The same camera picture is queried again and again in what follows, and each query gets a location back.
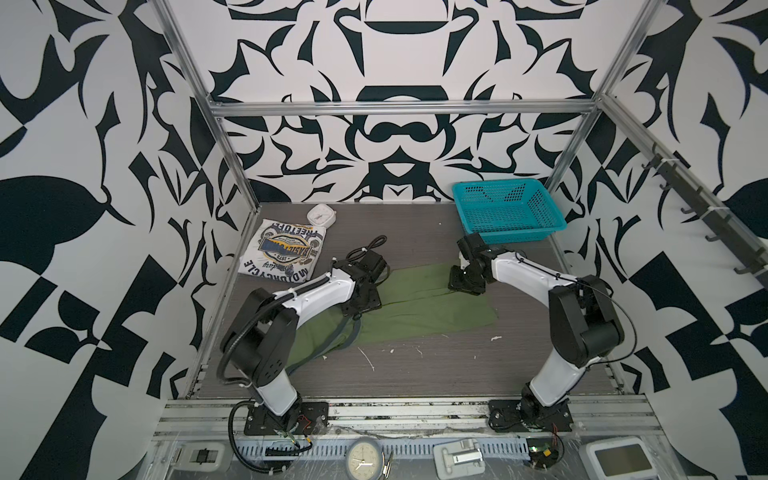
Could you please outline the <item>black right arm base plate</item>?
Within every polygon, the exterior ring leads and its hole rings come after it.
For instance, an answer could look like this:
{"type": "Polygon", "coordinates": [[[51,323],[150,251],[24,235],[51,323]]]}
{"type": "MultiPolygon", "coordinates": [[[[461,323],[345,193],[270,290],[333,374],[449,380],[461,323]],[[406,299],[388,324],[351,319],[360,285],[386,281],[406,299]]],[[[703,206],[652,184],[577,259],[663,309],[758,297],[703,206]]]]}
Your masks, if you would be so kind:
{"type": "Polygon", "coordinates": [[[497,433],[572,431],[568,399],[542,406],[534,397],[526,396],[519,400],[491,400],[488,408],[488,426],[497,433]]]}

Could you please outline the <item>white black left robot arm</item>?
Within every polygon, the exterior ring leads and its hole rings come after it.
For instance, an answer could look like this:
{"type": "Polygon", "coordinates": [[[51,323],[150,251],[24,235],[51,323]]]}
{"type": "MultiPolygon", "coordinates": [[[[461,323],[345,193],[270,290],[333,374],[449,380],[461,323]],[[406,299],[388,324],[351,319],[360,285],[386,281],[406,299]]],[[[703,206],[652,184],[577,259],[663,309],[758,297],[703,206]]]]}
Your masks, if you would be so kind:
{"type": "Polygon", "coordinates": [[[274,417],[291,416],[300,405],[288,373],[298,330],[334,307],[350,320],[379,309],[378,286],[388,272],[379,253],[363,248],[333,261],[328,272],[298,287],[252,291],[222,338],[218,382],[254,393],[274,417]]]}

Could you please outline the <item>green tank top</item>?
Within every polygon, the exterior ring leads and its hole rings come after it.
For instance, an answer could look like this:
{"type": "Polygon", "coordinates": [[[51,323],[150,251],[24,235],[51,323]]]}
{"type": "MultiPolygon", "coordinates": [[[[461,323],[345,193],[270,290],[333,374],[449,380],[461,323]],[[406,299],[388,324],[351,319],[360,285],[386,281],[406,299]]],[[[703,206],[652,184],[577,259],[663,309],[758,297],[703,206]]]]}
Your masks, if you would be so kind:
{"type": "Polygon", "coordinates": [[[432,264],[393,271],[377,287],[382,306],[357,320],[339,306],[320,313],[298,329],[287,372],[349,347],[494,324],[497,313],[487,297],[448,288],[451,268],[432,264]]]}

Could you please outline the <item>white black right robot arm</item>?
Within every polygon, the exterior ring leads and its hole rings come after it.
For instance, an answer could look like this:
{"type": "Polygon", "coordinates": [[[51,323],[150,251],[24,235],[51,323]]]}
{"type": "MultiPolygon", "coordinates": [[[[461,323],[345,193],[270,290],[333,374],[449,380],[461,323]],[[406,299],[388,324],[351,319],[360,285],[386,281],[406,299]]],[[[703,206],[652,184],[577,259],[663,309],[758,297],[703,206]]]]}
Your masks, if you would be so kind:
{"type": "Polygon", "coordinates": [[[497,431],[517,426],[541,429],[565,413],[567,396],[586,371],[607,361],[625,340],[619,316],[624,309],[608,285],[594,275],[576,277],[529,260],[524,254],[485,243],[475,233],[457,241],[460,263],[450,270],[448,288],[479,296],[491,283],[516,288],[548,309],[552,351],[528,382],[515,420],[500,423],[501,409],[490,414],[497,431]]]}

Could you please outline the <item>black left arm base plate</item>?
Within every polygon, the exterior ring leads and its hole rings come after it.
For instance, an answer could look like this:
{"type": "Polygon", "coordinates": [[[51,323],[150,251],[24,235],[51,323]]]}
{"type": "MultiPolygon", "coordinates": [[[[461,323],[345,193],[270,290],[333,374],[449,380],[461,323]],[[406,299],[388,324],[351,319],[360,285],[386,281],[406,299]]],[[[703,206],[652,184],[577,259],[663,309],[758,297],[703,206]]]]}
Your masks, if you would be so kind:
{"type": "Polygon", "coordinates": [[[329,404],[327,402],[303,402],[297,400],[286,413],[277,415],[265,405],[248,408],[244,434],[266,436],[279,432],[293,435],[311,435],[327,426],[329,404]]]}

